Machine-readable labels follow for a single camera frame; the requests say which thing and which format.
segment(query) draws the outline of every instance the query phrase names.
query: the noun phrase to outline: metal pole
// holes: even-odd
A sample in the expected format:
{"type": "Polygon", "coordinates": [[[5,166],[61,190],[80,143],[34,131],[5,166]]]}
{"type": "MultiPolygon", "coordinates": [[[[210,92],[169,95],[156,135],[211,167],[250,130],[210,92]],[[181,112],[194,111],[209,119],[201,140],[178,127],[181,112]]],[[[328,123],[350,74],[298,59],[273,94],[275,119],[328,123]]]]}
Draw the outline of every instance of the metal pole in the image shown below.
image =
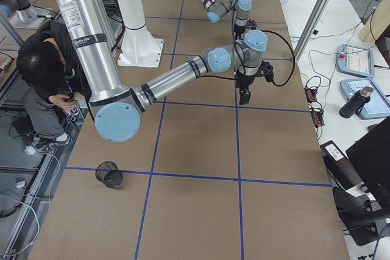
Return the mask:
{"type": "Polygon", "coordinates": [[[328,4],[328,1],[329,0],[317,0],[316,5],[311,12],[309,20],[306,23],[302,35],[300,36],[299,42],[295,48],[296,60],[298,60],[302,56],[303,50],[305,50],[306,45],[309,42],[310,37],[313,34],[313,31],[317,26],[317,23],[319,22],[319,19],[328,4]]]}
{"type": "Polygon", "coordinates": [[[7,37],[20,49],[23,44],[23,39],[20,37],[17,31],[12,27],[10,22],[0,13],[0,29],[2,29],[7,37]]]}

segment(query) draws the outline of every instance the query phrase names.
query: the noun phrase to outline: floor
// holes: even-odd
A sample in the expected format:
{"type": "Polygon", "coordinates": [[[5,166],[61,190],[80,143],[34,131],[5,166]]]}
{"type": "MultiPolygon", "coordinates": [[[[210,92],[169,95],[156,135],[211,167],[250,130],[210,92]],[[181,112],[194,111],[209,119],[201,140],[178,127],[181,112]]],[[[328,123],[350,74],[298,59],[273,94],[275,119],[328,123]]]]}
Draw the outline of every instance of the floor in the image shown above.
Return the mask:
{"type": "MultiPolygon", "coordinates": [[[[30,0],[35,6],[49,8],[53,11],[58,10],[57,4],[52,0],[30,0]]],[[[29,29],[18,30],[22,38],[26,39],[34,31],[29,29]]],[[[5,52],[11,56],[16,57],[17,49],[9,39],[0,32],[0,52],[5,52]]],[[[43,155],[28,155],[23,151],[24,140],[23,137],[19,137],[15,129],[12,128],[11,122],[15,120],[15,117],[25,116],[26,113],[21,107],[21,97],[27,90],[27,85],[22,81],[13,88],[12,94],[6,100],[6,102],[0,108],[0,193],[13,194],[18,200],[23,198],[24,189],[17,189],[16,182],[25,181],[28,185],[34,176],[37,175],[37,168],[40,167],[45,159],[43,155]]],[[[69,132],[74,136],[77,136],[74,129],[69,128],[69,132]]],[[[66,162],[71,154],[72,147],[68,149],[58,150],[53,153],[59,160],[61,168],[58,169],[58,165],[55,160],[51,160],[48,167],[46,179],[41,184],[41,188],[38,190],[36,197],[40,200],[36,200],[34,208],[38,211],[39,219],[42,221],[46,211],[48,209],[49,197],[53,195],[56,183],[60,178],[62,170],[66,165],[66,162]],[[54,181],[51,182],[53,176],[57,173],[54,181]]],[[[3,200],[0,198],[0,216],[12,210],[15,206],[15,202],[10,199],[3,200]]],[[[5,247],[9,241],[9,234],[12,231],[13,225],[15,224],[16,214],[6,218],[0,219],[0,253],[3,253],[5,247]]],[[[20,236],[16,241],[16,247],[24,247],[25,239],[30,239],[34,236],[36,226],[34,224],[34,218],[30,215],[26,219],[24,228],[21,231],[20,236]]],[[[22,255],[18,259],[26,259],[26,255],[22,255]]]]}

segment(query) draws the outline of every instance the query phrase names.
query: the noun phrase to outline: white table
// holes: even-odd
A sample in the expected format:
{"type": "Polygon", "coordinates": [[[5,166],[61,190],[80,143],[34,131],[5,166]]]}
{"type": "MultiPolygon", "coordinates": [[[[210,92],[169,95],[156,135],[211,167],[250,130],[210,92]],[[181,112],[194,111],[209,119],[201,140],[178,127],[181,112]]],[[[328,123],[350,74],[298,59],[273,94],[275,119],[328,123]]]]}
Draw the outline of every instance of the white table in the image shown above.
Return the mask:
{"type": "MultiPolygon", "coordinates": [[[[314,7],[316,0],[280,0],[285,14],[286,23],[289,27],[289,34],[291,41],[296,46],[298,38],[306,25],[310,13],[314,7]]],[[[351,28],[354,28],[360,23],[358,15],[355,13],[349,0],[330,0],[322,17],[319,21],[316,30],[319,31],[318,36],[328,36],[343,33],[351,28]]],[[[373,43],[362,43],[358,37],[358,33],[363,27],[359,24],[355,33],[350,30],[340,36],[333,36],[327,38],[318,38],[317,40],[310,40],[305,52],[302,54],[298,65],[301,73],[308,77],[316,76],[313,72],[310,60],[309,50],[318,50],[324,53],[335,53],[340,44],[348,42],[350,45],[369,48],[373,43]]],[[[387,66],[385,60],[381,56],[379,50],[374,47],[374,64],[379,66],[387,66]]],[[[324,55],[318,52],[311,52],[311,58],[314,68],[317,72],[331,77],[335,68],[336,55],[324,55]]],[[[353,115],[349,119],[341,117],[338,110],[346,103],[346,97],[340,88],[340,80],[357,78],[348,74],[344,74],[335,70],[333,78],[331,79],[330,90],[326,95],[326,106],[324,122],[325,127],[322,128],[322,135],[319,139],[319,144],[333,140],[337,146],[345,152],[355,141],[359,140],[367,133],[367,126],[381,122],[383,119],[364,120],[357,115],[353,115]]],[[[307,78],[302,76],[303,84],[306,83],[307,78]]],[[[390,70],[375,68],[375,82],[385,94],[390,94],[390,70]]],[[[326,85],[328,81],[322,78],[322,84],[326,85]]],[[[311,85],[317,85],[318,79],[313,80],[311,85]]],[[[325,94],[327,89],[322,88],[317,94],[318,101],[325,105],[325,94]]],[[[357,188],[352,188],[351,193],[356,195],[357,188]]],[[[367,256],[372,254],[375,247],[375,242],[369,243],[365,246],[359,247],[355,244],[350,236],[345,236],[346,243],[349,249],[350,258],[356,260],[357,257],[367,256]]],[[[379,249],[377,251],[376,259],[389,260],[390,259],[390,238],[383,238],[380,241],[379,249]]]]}

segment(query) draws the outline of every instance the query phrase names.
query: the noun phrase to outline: computer monitor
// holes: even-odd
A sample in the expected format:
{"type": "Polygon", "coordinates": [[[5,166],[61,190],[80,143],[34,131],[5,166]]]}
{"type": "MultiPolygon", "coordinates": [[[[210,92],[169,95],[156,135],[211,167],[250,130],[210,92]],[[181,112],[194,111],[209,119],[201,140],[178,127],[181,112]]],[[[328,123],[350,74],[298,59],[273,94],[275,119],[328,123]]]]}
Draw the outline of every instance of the computer monitor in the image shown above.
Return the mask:
{"type": "MultiPolygon", "coordinates": [[[[333,188],[341,220],[357,245],[376,241],[390,217],[390,117],[387,117],[346,151],[364,185],[376,199],[353,197],[333,188]]],[[[387,230],[383,236],[390,236],[387,230]]]]}

